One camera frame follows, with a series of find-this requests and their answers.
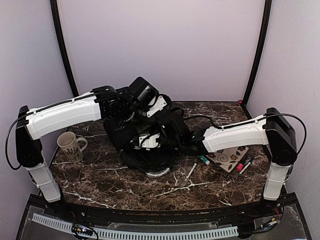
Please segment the black student backpack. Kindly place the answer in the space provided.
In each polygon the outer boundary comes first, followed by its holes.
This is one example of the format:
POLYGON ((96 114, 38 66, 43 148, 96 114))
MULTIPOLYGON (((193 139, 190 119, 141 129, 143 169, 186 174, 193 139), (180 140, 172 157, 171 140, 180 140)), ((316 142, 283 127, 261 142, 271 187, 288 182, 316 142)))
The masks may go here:
POLYGON ((182 108, 170 105, 121 104, 106 109, 103 126, 127 167, 161 174, 188 148, 186 137, 191 132, 184 116, 182 108))

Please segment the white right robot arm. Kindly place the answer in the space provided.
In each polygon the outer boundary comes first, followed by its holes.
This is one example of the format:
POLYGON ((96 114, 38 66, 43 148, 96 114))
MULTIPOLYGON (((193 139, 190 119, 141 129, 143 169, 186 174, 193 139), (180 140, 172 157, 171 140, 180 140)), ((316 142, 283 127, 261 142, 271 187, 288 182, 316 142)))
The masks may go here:
POLYGON ((274 210, 274 201, 279 198, 287 173, 298 156, 295 130, 285 118, 285 114, 271 107, 265 114, 250 120, 190 131, 179 114, 169 113, 158 122, 160 133, 153 144, 189 156, 242 146, 269 146, 271 164, 263 200, 255 205, 255 213, 266 217, 274 210))

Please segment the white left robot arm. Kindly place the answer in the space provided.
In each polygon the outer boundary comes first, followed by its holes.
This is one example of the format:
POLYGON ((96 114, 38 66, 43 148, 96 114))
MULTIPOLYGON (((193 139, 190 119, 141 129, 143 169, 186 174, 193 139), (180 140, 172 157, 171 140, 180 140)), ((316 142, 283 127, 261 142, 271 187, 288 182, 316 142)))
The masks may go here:
POLYGON ((51 203, 51 210, 58 217, 67 218, 71 208, 62 200, 63 193, 45 162, 41 138, 76 124, 110 118, 121 123, 134 118, 144 124, 152 123, 168 104, 164 95, 147 84, 137 91, 107 85, 44 107, 23 106, 11 125, 15 129, 17 161, 33 178, 44 199, 51 203))

